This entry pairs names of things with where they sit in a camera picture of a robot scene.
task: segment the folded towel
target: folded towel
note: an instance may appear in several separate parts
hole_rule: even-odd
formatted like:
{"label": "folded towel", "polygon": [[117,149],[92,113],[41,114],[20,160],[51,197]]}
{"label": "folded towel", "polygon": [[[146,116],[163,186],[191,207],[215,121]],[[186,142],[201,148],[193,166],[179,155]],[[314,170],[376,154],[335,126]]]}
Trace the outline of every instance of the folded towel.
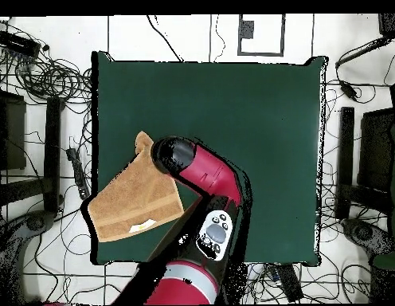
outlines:
{"label": "folded towel", "polygon": [[175,181],[152,163],[152,144],[141,131],[135,140],[134,161],[88,204],[100,242],[134,236],[182,216]]}

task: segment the black stand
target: black stand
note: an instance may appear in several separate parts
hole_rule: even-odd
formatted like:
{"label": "black stand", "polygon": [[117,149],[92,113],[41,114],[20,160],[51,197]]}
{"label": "black stand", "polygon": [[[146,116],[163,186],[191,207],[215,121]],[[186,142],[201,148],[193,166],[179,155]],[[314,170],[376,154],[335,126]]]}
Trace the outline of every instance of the black stand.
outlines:
{"label": "black stand", "polygon": [[343,59],[339,60],[338,62],[336,62],[335,67],[336,69],[338,69],[340,65],[343,65],[346,62],[352,61],[353,59],[360,57],[361,55],[365,55],[372,50],[388,45],[390,41],[390,39],[385,37],[377,39],[376,41],[373,41],[370,45],[366,46],[364,49],[359,50],[355,54],[351,54],[348,57],[344,57]]}
{"label": "black stand", "polygon": [[[393,209],[393,202],[386,190],[378,190],[377,188],[379,186],[377,183],[374,186],[352,185],[354,108],[343,107],[341,109],[338,136],[337,198],[334,204],[335,218],[348,218],[351,202],[362,204],[383,214],[389,214]],[[368,182],[366,181],[366,175],[359,175],[358,182]]]}
{"label": "black stand", "polygon": [[[0,156],[6,141],[6,102],[0,89]],[[48,98],[46,109],[44,178],[1,184],[0,163],[0,304],[24,304],[22,266],[24,248],[32,237],[53,225],[59,205],[61,111],[64,103],[58,97]],[[6,223],[2,206],[31,196],[43,194],[44,210]]]}

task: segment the floor tile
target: floor tile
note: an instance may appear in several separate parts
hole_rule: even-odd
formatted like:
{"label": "floor tile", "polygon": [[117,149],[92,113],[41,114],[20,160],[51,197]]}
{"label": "floor tile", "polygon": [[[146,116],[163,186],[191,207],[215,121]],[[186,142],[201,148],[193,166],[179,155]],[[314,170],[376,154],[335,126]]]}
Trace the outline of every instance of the floor tile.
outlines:
{"label": "floor tile", "polygon": [[[152,25],[184,61],[208,61],[210,16],[150,15]],[[110,48],[115,60],[177,61],[146,15],[110,17]]]}
{"label": "floor tile", "polygon": [[107,275],[109,276],[134,276],[138,263],[115,261],[106,266]]}
{"label": "floor tile", "polygon": [[[347,51],[381,37],[377,14],[316,14],[314,54],[327,55],[327,80],[336,78],[334,63]],[[340,66],[339,77],[351,83],[383,84],[395,54],[395,41]],[[395,82],[395,62],[387,83]]]}
{"label": "floor tile", "polygon": [[39,300],[45,302],[49,295],[50,302],[56,301],[63,293],[63,280],[61,277],[58,277],[57,280],[58,282],[56,285],[56,279],[53,276],[24,275],[23,290],[26,301],[30,302]]}
{"label": "floor tile", "polygon": [[106,281],[108,286],[106,287],[105,304],[112,304],[114,300],[119,296],[119,291],[122,292],[127,284],[130,282],[130,280],[130,277],[107,277]]}
{"label": "floor tile", "polygon": [[[256,34],[256,29],[260,30],[263,28],[261,26],[256,26],[256,20],[254,20],[254,34]],[[237,56],[238,27],[238,14],[220,14],[218,20],[217,14],[213,15],[213,57],[211,58],[213,61],[219,56],[217,62],[290,63],[303,65],[311,57],[312,14],[286,14],[284,57]],[[266,32],[267,34],[273,35],[274,33],[280,33],[280,28],[277,29],[274,26],[270,28],[270,31]],[[263,46],[260,40],[258,42],[259,49],[262,49]]]}
{"label": "floor tile", "polygon": [[103,277],[70,277],[68,281],[70,281],[68,291],[61,298],[63,302],[86,305],[104,304]]}

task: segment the robot button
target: robot button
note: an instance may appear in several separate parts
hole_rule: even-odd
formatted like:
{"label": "robot button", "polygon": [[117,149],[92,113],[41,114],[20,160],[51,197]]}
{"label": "robot button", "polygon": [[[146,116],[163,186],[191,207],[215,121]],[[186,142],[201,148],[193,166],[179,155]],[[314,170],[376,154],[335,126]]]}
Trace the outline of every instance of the robot button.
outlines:
{"label": "robot button", "polygon": [[212,224],[206,229],[208,237],[217,243],[223,243],[226,239],[225,230],[218,224]]}
{"label": "robot button", "polygon": [[218,244],[215,244],[213,248],[214,248],[215,253],[220,253],[221,250],[220,250],[220,246]]}

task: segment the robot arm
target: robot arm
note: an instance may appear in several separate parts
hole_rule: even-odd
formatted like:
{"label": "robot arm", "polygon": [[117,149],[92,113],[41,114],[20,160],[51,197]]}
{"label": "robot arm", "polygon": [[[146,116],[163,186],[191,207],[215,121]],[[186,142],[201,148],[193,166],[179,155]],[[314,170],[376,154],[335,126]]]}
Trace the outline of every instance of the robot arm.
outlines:
{"label": "robot arm", "polygon": [[227,272],[242,201],[237,175],[225,161],[188,139],[160,139],[151,155],[160,171],[201,197],[175,222],[150,260],[140,264],[114,304],[214,304]]}

